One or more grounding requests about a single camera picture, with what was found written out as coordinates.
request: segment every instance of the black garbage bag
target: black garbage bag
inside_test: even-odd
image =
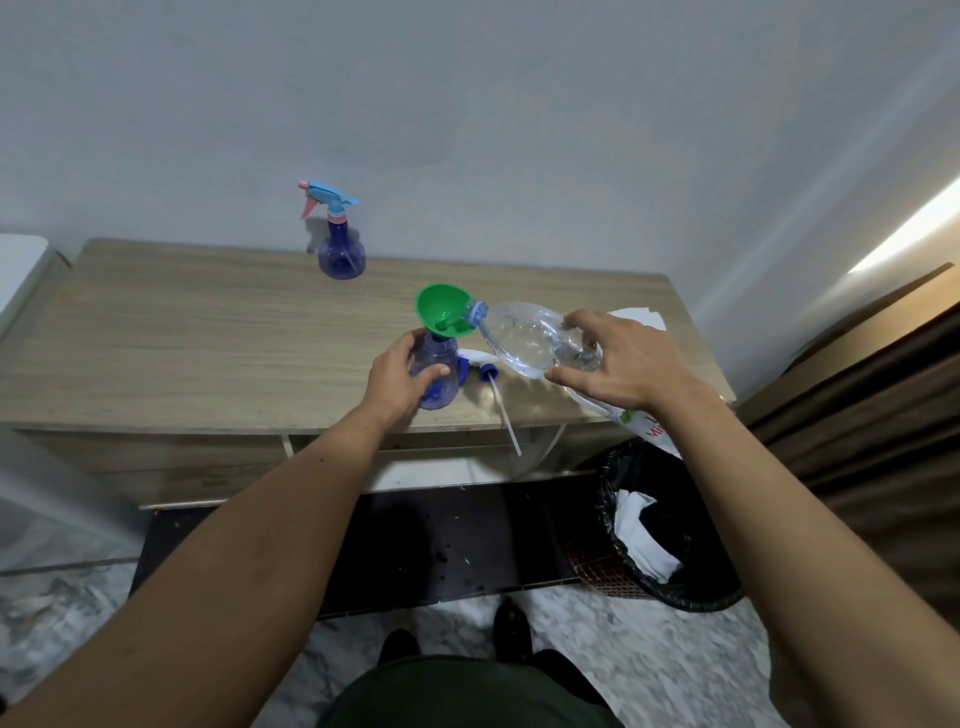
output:
[[[637,437],[610,450],[601,476],[600,521],[627,573],[644,592],[686,612],[716,612],[743,597],[740,577],[683,460]],[[620,490],[637,491],[657,501],[640,512],[640,522],[683,563],[666,584],[640,571],[613,531]]]

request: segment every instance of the left hand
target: left hand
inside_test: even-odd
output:
[[[410,351],[425,333],[425,328],[407,331],[373,360],[360,406],[382,416],[388,429],[412,416],[430,383],[450,373],[445,364],[434,364],[410,376]]]

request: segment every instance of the spray nozzle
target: spray nozzle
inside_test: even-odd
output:
[[[356,205],[358,202],[360,202],[359,200],[352,200],[349,197],[344,197],[340,190],[334,189],[333,187],[325,184],[317,184],[316,182],[298,182],[297,187],[302,189],[306,194],[306,205],[303,207],[303,214],[300,216],[301,220],[313,211],[313,208],[317,206],[317,203],[324,203],[331,215],[343,215],[345,214],[344,205]]]

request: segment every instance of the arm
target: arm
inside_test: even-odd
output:
[[[380,354],[356,409],[210,515],[3,727],[249,725],[310,634],[383,435],[446,373],[410,377],[414,341]]]
[[[663,422],[821,719],[960,725],[960,635],[689,372],[669,334],[590,311],[568,322],[600,342],[603,362],[547,378]]]

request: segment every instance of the hand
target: hand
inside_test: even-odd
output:
[[[425,328],[407,331],[373,360],[360,406],[375,411],[388,429],[411,417],[430,383],[450,373],[445,364],[434,364],[410,376],[410,351],[425,332]]]
[[[564,321],[603,347],[603,361],[594,372],[569,367],[547,370],[544,376],[555,384],[615,407],[642,409],[656,416],[679,394],[706,387],[686,368],[684,356],[666,331],[583,308]]]

